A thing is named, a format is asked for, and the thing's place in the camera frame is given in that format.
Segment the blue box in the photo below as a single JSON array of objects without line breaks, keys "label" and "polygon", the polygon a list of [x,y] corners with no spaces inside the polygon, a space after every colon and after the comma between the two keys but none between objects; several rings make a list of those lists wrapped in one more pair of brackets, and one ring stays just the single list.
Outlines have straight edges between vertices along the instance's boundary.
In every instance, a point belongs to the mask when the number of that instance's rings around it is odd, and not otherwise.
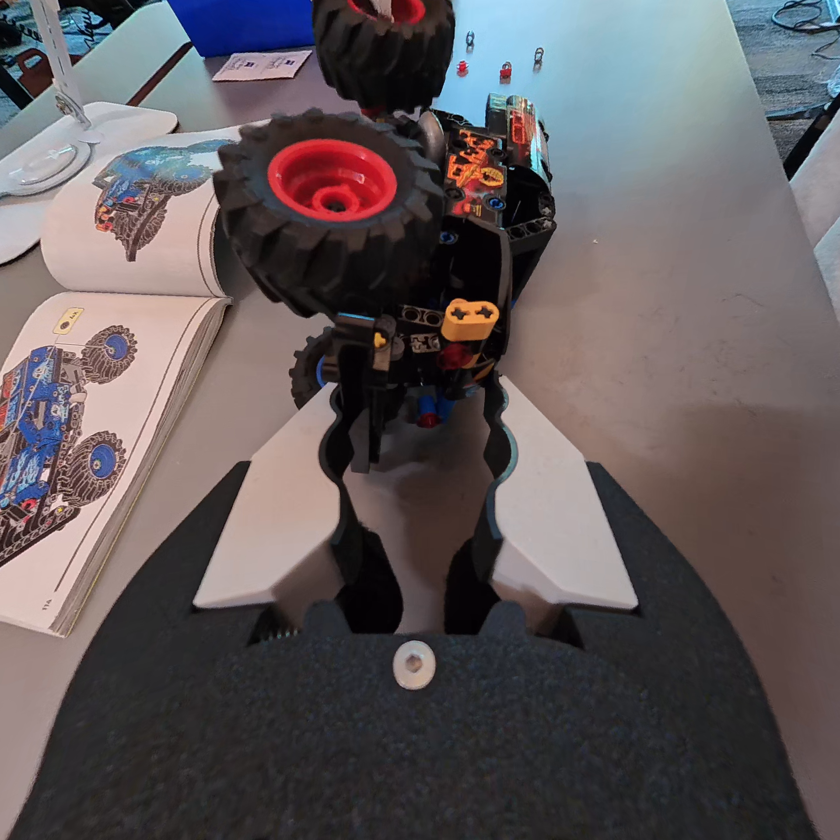
[{"label": "blue box", "polygon": [[170,1],[204,58],[313,46],[310,1]]}]

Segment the lego instruction booklet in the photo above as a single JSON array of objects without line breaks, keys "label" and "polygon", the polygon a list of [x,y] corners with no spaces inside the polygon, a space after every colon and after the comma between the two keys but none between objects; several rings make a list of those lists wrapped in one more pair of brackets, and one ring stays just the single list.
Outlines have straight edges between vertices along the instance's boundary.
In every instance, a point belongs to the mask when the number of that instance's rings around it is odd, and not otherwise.
[{"label": "lego instruction booklet", "polygon": [[106,153],[40,239],[64,291],[2,364],[2,622],[66,637],[194,387],[231,300],[213,177],[236,127]]}]

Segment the white flat base plate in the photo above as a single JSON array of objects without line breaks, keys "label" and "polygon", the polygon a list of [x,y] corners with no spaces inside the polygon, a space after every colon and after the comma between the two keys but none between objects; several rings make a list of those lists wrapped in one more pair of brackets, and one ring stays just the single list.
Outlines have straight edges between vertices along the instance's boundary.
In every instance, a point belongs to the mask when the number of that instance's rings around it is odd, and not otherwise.
[{"label": "white flat base plate", "polygon": [[85,113],[87,130],[66,116],[2,157],[2,265],[37,245],[46,210],[63,185],[92,173],[107,154],[158,139],[177,124],[172,112],[115,103],[94,102]]}]

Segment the black lego wheel red hub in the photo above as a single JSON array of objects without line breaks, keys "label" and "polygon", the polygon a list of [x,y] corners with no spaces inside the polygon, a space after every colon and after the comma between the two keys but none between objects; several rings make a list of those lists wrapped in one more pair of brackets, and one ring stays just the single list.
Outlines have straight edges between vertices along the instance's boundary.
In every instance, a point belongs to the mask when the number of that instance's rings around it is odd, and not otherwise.
[{"label": "black lego wheel red hub", "polygon": [[439,96],[452,60],[455,10],[449,1],[311,3],[314,48],[326,83],[363,112],[414,112]]}]

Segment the clear plastic stand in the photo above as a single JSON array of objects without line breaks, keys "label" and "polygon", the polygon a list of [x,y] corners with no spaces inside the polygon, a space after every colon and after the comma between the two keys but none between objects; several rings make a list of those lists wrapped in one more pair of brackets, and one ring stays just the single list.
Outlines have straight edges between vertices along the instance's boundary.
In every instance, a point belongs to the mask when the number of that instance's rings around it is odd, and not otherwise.
[{"label": "clear plastic stand", "polygon": [[58,121],[56,133],[41,133],[2,160],[2,197],[35,196],[63,185],[88,165],[102,141],[81,104],[59,4],[32,1],[30,7],[52,71],[56,106],[70,121]]}]

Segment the small white paper card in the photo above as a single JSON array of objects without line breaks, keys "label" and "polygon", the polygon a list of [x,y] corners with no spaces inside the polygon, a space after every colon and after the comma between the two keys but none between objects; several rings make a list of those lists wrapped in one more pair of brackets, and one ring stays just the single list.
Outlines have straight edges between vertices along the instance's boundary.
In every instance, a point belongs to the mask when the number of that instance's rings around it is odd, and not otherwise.
[{"label": "small white paper card", "polygon": [[240,82],[293,79],[311,55],[311,49],[234,53],[212,76],[212,81]]}]

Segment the black tripod leg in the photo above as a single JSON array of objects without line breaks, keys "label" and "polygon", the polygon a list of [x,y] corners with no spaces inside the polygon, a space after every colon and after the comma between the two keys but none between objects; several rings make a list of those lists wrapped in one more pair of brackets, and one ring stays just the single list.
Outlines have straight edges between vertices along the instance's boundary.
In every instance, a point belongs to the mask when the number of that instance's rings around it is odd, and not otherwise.
[{"label": "black tripod leg", "polygon": [[797,173],[806,158],[813,150],[816,142],[828,129],[839,111],[839,93],[830,101],[813,104],[806,108],[768,111],[765,118],[768,122],[797,122],[808,120],[810,124],[803,135],[796,141],[791,151],[784,158],[783,168],[790,181]]}]

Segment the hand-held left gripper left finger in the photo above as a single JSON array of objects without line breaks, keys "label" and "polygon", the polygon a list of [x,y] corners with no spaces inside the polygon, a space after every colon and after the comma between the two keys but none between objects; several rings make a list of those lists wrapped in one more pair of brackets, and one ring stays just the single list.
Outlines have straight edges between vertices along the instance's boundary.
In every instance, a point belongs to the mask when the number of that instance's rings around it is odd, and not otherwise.
[{"label": "hand-held left gripper left finger", "polygon": [[343,474],[354,456],[340,388],[326,385],[252,457],[195,593],[197,608],[331,601],[346,574]]}]

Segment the white cloth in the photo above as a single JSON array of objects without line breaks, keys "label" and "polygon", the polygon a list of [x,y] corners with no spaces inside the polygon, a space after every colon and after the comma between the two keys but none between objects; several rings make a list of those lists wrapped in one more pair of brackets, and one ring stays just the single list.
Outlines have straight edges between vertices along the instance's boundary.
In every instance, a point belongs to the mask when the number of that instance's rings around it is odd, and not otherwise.
[{"label": "white cloth", "polygon": [[839,318],[839,115],[794,174],[791,189]]}]

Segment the black lego monster truck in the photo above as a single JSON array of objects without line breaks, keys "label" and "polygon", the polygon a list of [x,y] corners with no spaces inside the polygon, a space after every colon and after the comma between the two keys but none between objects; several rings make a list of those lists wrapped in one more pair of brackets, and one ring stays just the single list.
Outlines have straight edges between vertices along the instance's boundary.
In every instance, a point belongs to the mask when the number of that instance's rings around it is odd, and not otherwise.
[{"label": "black lego monster truck", "polygon": [[498,368],[556,228],[549,139],[532,101],[492,93],[482,125],[311,109],[218,152],[236,256],[270,301],[331,322],[295,351],[290,391],[303,408],[336,384],[353,471],[407,398],[433,428]]}]

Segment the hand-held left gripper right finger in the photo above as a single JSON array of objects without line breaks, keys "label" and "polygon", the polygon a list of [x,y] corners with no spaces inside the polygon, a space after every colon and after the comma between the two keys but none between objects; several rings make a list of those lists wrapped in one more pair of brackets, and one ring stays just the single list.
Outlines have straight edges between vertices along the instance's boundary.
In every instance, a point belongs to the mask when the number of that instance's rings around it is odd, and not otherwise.
[{"label": "hand-held left gripper right finger", "polygon": [[476,577],[525,610],[633,610],[638,598],[582,453],[505,375],[485,388],[492,480]]}]

